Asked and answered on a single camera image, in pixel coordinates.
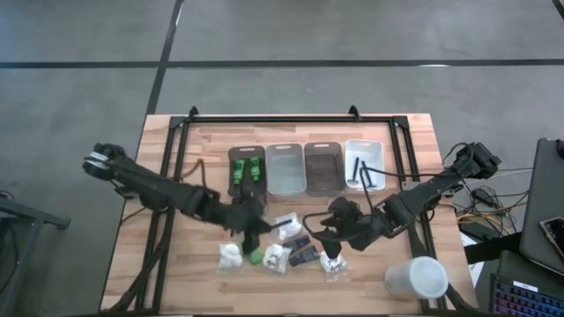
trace label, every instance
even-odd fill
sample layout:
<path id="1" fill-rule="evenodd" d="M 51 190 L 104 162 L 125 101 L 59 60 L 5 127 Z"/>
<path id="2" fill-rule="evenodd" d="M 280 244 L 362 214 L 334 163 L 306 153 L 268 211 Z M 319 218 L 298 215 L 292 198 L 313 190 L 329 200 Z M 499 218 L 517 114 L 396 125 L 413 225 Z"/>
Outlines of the label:
<path id="1" fill-rule="evenodd" d="M 521 287 L 521 288 L 524 288 L 525 290 L 538 292 L 538 288 L 536 288 L 535 286 L 530 286 L 530 285 L 525 284 L 525 283 L 513 281 L 513 285 L 514 285 L 514 286 L 519 286 L 519 287 Z"/>

